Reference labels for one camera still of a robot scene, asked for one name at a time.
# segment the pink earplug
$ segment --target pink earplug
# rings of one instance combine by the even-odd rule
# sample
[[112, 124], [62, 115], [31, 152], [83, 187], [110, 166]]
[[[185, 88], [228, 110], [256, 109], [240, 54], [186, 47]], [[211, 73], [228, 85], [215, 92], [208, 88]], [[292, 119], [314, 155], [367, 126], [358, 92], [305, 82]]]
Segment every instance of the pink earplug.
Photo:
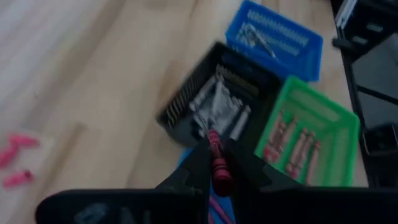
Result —
[[11, 144], [17, 144], [18, 146], [24, 147], [34, 147], [40, 144], [38, 139], [18, 133], [10, 134], [8, 140]]
[[33, 180], [33, 174], [29, 170], [23, 170], [9, 175], [4, 178], [2, 185], [4, 187], [16, 187], [21, 184], [31, 182]]
[[0, 167], [6, 167], [18, 154], [19, 148], [16, 144], [11, 144], [10, 146], [5, 147], [0, 152]]

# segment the wooden table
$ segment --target wooden table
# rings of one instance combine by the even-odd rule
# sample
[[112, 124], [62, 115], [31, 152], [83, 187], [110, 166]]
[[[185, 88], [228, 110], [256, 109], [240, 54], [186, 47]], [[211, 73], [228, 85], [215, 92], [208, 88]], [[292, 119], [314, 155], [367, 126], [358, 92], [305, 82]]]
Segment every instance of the wooden table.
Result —
[[[7, 99], [4, 112], [12, 122], [0, 121], [2, 136], [21, 127], [54, 136], [70, 122], [84, 124], [85, 131], [46, 186], [48, 194], [77, 188], [154, 187], [166, 178], [183, 149], [156, 124], [155, 115], [212, 43], [224, 41], [241, 3], [91, 2], [96, 11], [85, 16], [96, 17], [90, 17], [85, 29], [79, 25], [78, 41], [46, 50], [47, 60], [35, 67], [30, 80], [34, 87], [19, 86]], [[312, 87], [351, 109], [341, 54], [330, 44], [336, 30], [329, 1], [258, 2], [323, 36], [320, 81]], [[367, 186], [359, 151], [354, 184]]]

